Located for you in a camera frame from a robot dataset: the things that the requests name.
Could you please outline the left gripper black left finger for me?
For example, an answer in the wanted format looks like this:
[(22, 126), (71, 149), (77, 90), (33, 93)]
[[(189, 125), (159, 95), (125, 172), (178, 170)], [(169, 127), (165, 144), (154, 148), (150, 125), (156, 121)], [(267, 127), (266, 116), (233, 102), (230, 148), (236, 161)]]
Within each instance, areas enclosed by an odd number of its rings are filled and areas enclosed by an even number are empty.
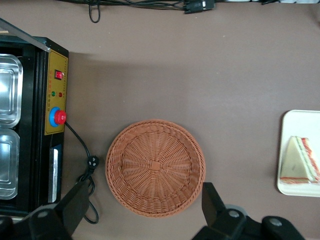
[(41, 206), (14, 223), (0, 218), (2, 240), (71, 240), (89, 208), (86, 182), (78, 182), (57, 204)]

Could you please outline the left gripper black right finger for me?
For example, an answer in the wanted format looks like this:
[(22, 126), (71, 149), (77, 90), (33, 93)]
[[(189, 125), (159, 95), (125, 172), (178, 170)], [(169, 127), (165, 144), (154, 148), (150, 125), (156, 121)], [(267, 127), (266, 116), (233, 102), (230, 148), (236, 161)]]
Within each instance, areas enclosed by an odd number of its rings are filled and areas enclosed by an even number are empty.
[(257, 222), (237, 206), (227, 207), (211, 182), (202, 185), (202, 212), (206, 225), (194, 240), (303, 240), (304, 237), (287, 219), (265, 216)]

